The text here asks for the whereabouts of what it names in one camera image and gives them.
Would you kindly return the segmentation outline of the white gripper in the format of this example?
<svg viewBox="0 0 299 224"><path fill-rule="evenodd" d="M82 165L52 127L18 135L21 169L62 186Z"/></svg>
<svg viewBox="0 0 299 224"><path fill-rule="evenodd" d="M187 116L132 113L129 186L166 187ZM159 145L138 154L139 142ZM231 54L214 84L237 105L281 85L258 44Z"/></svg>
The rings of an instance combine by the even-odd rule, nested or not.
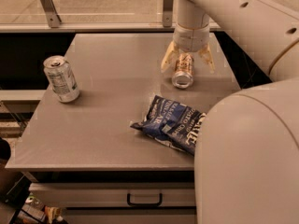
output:
<svg viewBox="0 0 299 224"><path fill-rule="evenodd" d="M210 50L209 24L200 28L187 28L177 24L161 62L161 72L164 73L178 59L179 50L183 52L197 52L202 61L209 66L210 72L215 72L215 64Z"/></svg>

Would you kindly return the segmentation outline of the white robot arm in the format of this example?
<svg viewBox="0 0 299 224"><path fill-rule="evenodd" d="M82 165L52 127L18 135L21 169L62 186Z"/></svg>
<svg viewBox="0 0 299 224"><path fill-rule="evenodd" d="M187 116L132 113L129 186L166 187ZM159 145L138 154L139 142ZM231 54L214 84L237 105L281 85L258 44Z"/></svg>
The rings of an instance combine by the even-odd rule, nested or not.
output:
<svg viewBox="0 0 299 224"><path fill-rule="evenodd" d="M178 0L175 46L214 20L270 77L214 105L194 155L197 224L299 224L297 12L271 0Z"/></svg>

